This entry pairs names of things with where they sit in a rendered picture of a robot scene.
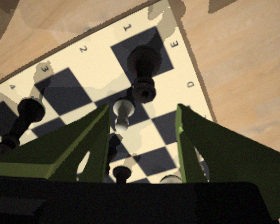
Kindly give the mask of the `chessboard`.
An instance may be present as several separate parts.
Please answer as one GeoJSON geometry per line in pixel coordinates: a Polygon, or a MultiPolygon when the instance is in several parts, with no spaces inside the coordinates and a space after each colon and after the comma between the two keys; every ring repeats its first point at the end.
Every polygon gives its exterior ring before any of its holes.
{"type": "Polygon", "coordinates": [[[19,139],[23,145],[74,122],[109,103],[109,147],[116,151],[104,183],[116,183],[113,169],[131,170],[126,183],[160,183],[165,176],[181,178],[175,118],[182,103],[212,121],[199,81],[168,0],[158,0],[54,52],[0,83],[0,142],[9,134],[23,99],[38,101],[45,110],[19,139]],[[134,76],[128,58],[149,47],[160,57],[152,76],[157,95],[142,104],[132,96],[134,76]],[[134,112],[127,131],[115,129],[114,103],[128,99],[134,112]]]}

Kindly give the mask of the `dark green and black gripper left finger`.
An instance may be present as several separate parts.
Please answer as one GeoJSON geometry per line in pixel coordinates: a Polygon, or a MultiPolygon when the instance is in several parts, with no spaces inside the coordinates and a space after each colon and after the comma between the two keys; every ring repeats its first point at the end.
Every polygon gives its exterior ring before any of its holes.
{"type": "Polygon", "coordinates": [[[0,176],[104,183],[110,126],[109,104],[104,103],[72,123],[1,154],[0,176]],[[78,166],[89,150],[77,181],[78,166]]]}

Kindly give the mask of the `white pawn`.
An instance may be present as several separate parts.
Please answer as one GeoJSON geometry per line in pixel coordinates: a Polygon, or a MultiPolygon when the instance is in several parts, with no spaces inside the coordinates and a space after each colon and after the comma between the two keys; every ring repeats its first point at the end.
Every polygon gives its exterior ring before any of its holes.
{"type": "Polygon", "coordinates": [[[134,104],[128,99],[119,99],[114,103],[113,111],[118,116],[115,120],[115,129],[120,133],[127,131],[128,117],[134,112],[134,104]]]}

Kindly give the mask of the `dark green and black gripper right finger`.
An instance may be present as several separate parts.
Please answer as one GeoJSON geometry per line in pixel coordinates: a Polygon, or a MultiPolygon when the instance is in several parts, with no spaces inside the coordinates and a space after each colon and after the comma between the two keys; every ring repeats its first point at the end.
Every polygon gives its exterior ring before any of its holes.
{"type": "Polygon", "coordinates": [[[177,104],[175,128],[182,183],[251,182],[259,188],[272,220],[279,221],[279,151],[214,123],[182,103],[177,104]],[[194,147],[209,168],[209,182],[194,147]]]}

